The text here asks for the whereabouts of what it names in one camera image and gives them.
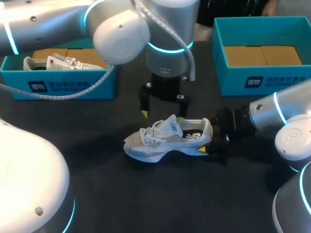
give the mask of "cable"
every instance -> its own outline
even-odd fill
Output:
[[[153,22],[155,22],[159,27],[165,30],[172,38],[185,50],[189,63],[190,63],[190,80],[195,80],[195,62],[194,57],[191,50],[185,44],[185,42],[175,33],[171,28],[169,28],[164,22],[162,22],[159,18],[157,18],[154,14],[152,14],[147,7],[145,7],[140,1],[133,0],[137,9],[138,14],[141,14],[142,11],[147,17],[149,17]]]
[[[39,98],[39,99],[43,99],[43,100],[69,100],[69,99],[73,99],[73,98],[77,98],[80,96],[83,96],[89,92],[91,92],[92,90],[94,90],[96,87],[98,87],[100,84],[102,84],[107,78],[108,76],[111,74],[111,72],[114,70],[114,66],[112,65],[110,67],[109,70],[107,70],[107,72],[92,86],[90,86],[89,88],[80,91],[78,93],[72,94],[72,95],[67,95],[67,96],[50,96],[50,95],[41,95],[41,94],[35,94],[35,93],[30,93],[27,91],[22,91],[10,86],[6,86],[4,84],[0,83],[0,88],[7,90],[7,91],[13,91],[16,92],[18,94],[22,94],[22,95],[26,95],[26,96],[30,96],[30,97],[35,97],[35,98]]]

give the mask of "teal box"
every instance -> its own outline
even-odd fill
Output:
[[[295,46],[303,65],[230,67],[224,46]],[[269,95],[311,77],[311,25],[306,17],[217,18],[212,56],[223,96]]]
[[[92,49],[89,39],[66,43],[56,48]],[[33,53],[7,56],[0,68],[4,83],[23,91],[43,95],[64,96],[83,91],[95,84],[106,70],[23,70],[23,60]],[[42,90],[33,90],[31,85],[40,85]],[[117,72],[114,70],[108,78],[91,92],[78,97],[81,100],[109,100],[114,98],[117,85]],[[38,100],[37,98],[11,92],[16,100]]]

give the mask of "white sneaker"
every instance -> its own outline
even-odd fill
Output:
[[[82,63],[75,58],[64,57],[54,53],[47,60],[35,60],[25,57],[24,70],[62,70],[62,69],[103,69],[100,66]]]
[[[156,163],[172,150],[188,155],[207,155],[198,149],[210,143],[212,138],[213,127],[208,119],[183,120],[178,124],[177,117],[172,115],[127,137],[123,148],[134,159]]]

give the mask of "shoe tongue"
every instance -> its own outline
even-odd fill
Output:
[[[175,115],[171,115],[167,120],[163,121],[158,128],[162,137],[169,137],[176,134],[180,137],[183,136],[183,132],[180,125],[177,123],[177,117]]]

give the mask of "glowing blue ring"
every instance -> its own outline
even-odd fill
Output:
[[[69,219],[69,222],[68,222],[66,228],[63,230],[62,233],[65,233],[65,232],[68,230],[68,228],[69,228],[69,226],[70,226],[70,224],[71,224],[71,221],[72,221],[72,219],[73,219],[73,214],[74,214],[75,203],[76,203],[76,201],[75,201],[75,199],[73,199],[73,210],[72,210],[72,214],[71,214],[71,217],[70,217],[70,219]]]
[[[294,169],[292,166],[290,166],[290,168],[295,172],[299,172],[298,170]]]
[[[154,46],[153,44],[151,44],[150,42],[148,42],[148,45],[157,50],[157,51],[160,51],[160,52],[164,52],[164,53],[181,53],[181,52],[184,52],[185,50],[184,49],[179,49],[179,50],[163,50],[163,49],[160,49],[156,46]],[[191,43],[187,46],[189,49],[192,47],[193,45],[193,41],[191,41]]]
[[[300,186],[300,193],[301,193],[301,197],[302,197],[302,200],[307,208],[307,210],[309,211],[309,214],[311,215],[311,208],[307,202],[307,199],[306,199],[306,196],[305,196],[305,193],[303,191],[303,185],[302,185],[302,177],[303,177],[303,173],[305,172],[305,169],[306,167],[309,165],[309,163],[307,165],[305,165],[305,167],[302,169],[301,171],[301,174],[300,174],[300,179],[299,179],[299,186]]]
[[[3,8],[5,10],[3,1],[0,1],[0,8]],[[9,42],[11,44],[11,48],[12,48],[14,54],[19,55],[19,52],[18,52],[17,47],[15,45],[15,41],[14,41],[11,29],[10,29],[9,23],[7,21],[3,20],[3,26],[5,29],[6,35],[8,36],[8,39],[9,39]]]
[[[283,116],[282,111],[281,111],[280,106],[279,106],[278,101],[277,101],[276,92],[273,94],[273,98],[274,98],[274,103],[276,104],[276,109],[277,109],[280,117],[282,118],[284,124],[286,125],[285,117]]]
[[[86,10],[86,13],[84,14],[84,18],[83,18],[83,25],[86,28],[86,20],[87,20],[87,16],[89,14],[89,12],[99,3],[103,2],[104,0],[97,0],[96,2],[92,3],[88,9]]]

